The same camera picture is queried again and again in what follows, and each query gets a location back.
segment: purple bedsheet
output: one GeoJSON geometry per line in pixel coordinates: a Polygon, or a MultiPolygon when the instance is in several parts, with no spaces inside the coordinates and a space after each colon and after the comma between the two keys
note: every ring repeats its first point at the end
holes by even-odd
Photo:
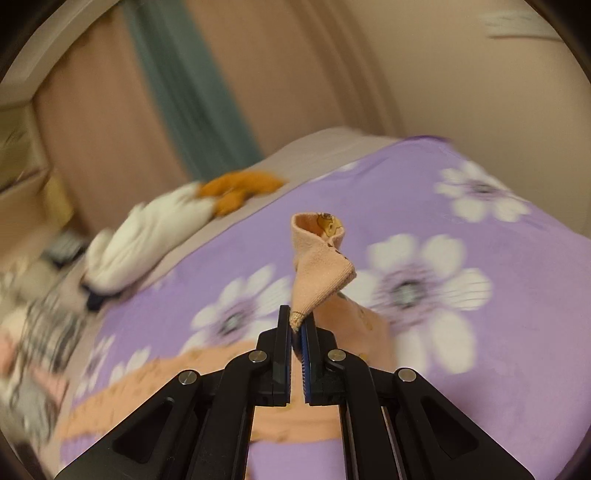
{"type": "MultiPolygon", "coordinates": [[[[345,225],[342,251],[359,274],[345,293],[392,319],[399,363],[538,480],[554,479],[591,424],[591,242],[435,138],[296,188],[108,311],[75,404],[187,343],[268,327],[269,303],[278,307],[293,279],[289,220],[306,211],[345,225]]],[[[63,462],[91,444],[64,443],[63,462]]],[[[256,480],[344,478],[339,440],[261,442],[249,464],[256,480]]]]}

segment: yellow cartoon print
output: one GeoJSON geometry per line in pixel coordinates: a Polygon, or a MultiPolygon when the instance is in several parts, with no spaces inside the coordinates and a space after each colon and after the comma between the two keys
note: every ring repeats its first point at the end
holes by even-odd
{"type": "Polygon", "coordinates": [[[334,236],[336,231],[343,226],[337,217],[329,213],[319,213],[316,222],[328,237],[334,236]]]}

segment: silver screw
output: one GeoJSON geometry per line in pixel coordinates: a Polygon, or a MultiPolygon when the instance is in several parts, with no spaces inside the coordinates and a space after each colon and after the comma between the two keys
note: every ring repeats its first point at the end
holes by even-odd
{"type": "Polygon", "coordinates": [[[253,350],[248,354],[248,359],[254,364],[259,364],[267,360],[267,354],[262,350],[253,350]]]}
{"type": "Polygon", "coordinates": [[[178,381],[183,385],[190,385],[197,381],[197,374],[193,370],[185,370],[179,373],[178,381]]]}
{"type": "Polygon", "coordinates": [[[414,382],[417,379],[417,374],[414,372],[414,370],[403,368],[400,372],[398,372],[398,377],[403,382],[414,382]]]}
{"type": "Polygon", "coordinates": [[[329,352],[329,360],[333,362],[342,362],[347,357],[347,354],[338,348],[329,352]]]}

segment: beige wall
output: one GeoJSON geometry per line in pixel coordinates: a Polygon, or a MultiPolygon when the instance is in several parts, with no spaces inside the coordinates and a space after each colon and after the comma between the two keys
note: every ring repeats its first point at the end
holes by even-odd
{"type": "Polygon", "coordinates": [[[575,231],[591,233],[591,86],[561,42],[486,37],[478,15],[523,0],[347,0],[408,135],[457,148],[575,231]]]}

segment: brown curtain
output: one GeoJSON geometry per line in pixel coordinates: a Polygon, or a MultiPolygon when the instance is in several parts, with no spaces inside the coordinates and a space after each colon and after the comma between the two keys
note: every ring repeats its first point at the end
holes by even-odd
{"type": "MultiPolygon", "coordinates": [[[[339,0],[185,0],[262,152],[323,128],[402,135],[372,52],[339,0]]],[[[51,162],[91,231],[187,181],[121,9],[96,22],[34,99],[51,162]]]]}
{"type": "Polygon", "coordinates": [[[388,86],[339,0],[186,0],[261,150],[322,128],[401,135],[388,86]]]}
{"type": "Polygon", "coordinates": [[[92,232],[189,180],[144,82],[119,8],[59,61],[34,98],[41,137],[92,232]]]}

